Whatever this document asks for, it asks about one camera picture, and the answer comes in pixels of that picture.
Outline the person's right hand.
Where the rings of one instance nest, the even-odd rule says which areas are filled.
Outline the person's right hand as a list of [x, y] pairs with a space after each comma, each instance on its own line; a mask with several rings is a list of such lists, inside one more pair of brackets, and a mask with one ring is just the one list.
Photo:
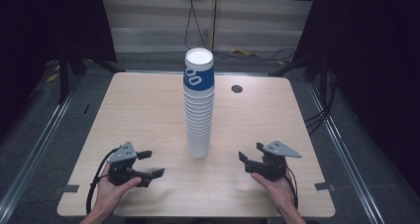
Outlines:
[[256, 172], [253, 172], [251, 177], [267, 191], [276, 211], [283, 218], [289, 218], [296, 212], [292, 190], [285, 178], [269, 181]]

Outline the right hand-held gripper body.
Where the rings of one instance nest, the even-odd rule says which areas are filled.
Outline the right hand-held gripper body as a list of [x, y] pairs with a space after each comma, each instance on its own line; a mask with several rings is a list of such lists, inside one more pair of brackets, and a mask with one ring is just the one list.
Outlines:
[[264, 145], [262, 161], [250, 160], [250, 164], [245, 166], [245, 172], [256, 172], [269, 181], [279, 180], [286, 174], [286, 157], [301, 158], [301, 155], [283, 142], [273, 141]]

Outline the metal floor rail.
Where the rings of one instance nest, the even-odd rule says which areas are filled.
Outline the metal floor rail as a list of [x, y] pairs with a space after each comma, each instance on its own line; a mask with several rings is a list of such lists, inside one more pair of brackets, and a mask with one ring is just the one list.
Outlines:
[[320, 91], [313, 82], [308, 83], [308, 88], [370, 224], [384, 224], [375, 200], [368, 190], [333, 117], [327, 114], [326, 107], [321, 102]]
[[0, 139], [0, 224], [7, 223], [64, 116], [79, 81], [59, 100], [36, 93], [12, 130]]

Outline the person's left hand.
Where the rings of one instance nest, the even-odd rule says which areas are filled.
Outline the person's left hand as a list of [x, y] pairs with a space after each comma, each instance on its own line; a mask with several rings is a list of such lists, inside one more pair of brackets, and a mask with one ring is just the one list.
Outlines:
[[114, 185], [109, 180], [110, 166], [106, 165], [98, 181], [98, 190], [94, 208], [100, 217], [108, 217], [114, 213], [125, 193], [137, 186], [142, 179], [140, 177], [131, 178], [121, 185]]

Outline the stack of white paper cups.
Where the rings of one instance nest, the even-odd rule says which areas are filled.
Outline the stack of white paper cups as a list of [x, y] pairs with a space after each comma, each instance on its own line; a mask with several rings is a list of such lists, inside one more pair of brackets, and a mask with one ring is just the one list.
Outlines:
[[187, 152], [195, 159], [210, 150], [215, 92], [213, 54], [203, 48], [189, 50], [183, 71], [183, 100]]

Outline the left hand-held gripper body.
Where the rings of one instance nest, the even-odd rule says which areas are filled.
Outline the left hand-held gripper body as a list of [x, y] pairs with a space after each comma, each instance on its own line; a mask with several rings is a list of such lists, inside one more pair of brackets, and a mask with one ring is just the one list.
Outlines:
[[131, 178], [140, 177], [142, 181], [138, 187], [148, 187], [153, 177], [150, 173], [134, 170], [133, 164], [136, 160], [137, 154], [132, 143], [127, 142], [122, 145], [107, 161], [110, 165], [109, 180], [114, 185], [121, 185]]

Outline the dark curtain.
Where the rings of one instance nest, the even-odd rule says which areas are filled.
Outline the dark curtain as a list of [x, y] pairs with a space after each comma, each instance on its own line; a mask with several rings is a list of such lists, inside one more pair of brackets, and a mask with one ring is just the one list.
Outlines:
[[0, 134], [18, 117], [50, 60], [75, 74], [85, 58], [116, 59], [103, 0], [0, 0]]
[[323, 54], [360, 122], [420, 192], [420, 0], [316, 0], [296, 55]]

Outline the black metal stand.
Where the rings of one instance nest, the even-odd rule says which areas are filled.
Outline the black metal stand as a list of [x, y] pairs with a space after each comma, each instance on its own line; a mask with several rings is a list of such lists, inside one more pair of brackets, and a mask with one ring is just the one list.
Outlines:
[[305, 67], [303, 77], [306, 81], [314, 81], [317, 76], [326, 79], [328, 64], [326, 56], [321, 52], [312, 52], [306, 56], [294, 59], [291, 63], [280, 70], [270, 72], [272, 77], [282, 77], [296, 68]]
[[71, 68], [75, 75], [84, 75], [87, 70], [87, 67], [83, 62], [85, 59], [92, 60], [94, 63], [100, 65], [110, 72], [124, 72], [124, 69], [111, 65], [109, 62], [100, 58], [98, 55], [77, 45], [70, 45], [68, 48], [62, 49], [58, 56], [60, 88], [60, 96], [58, 100], [59, 104], [61, 104], [69, 95], [68, 69]]

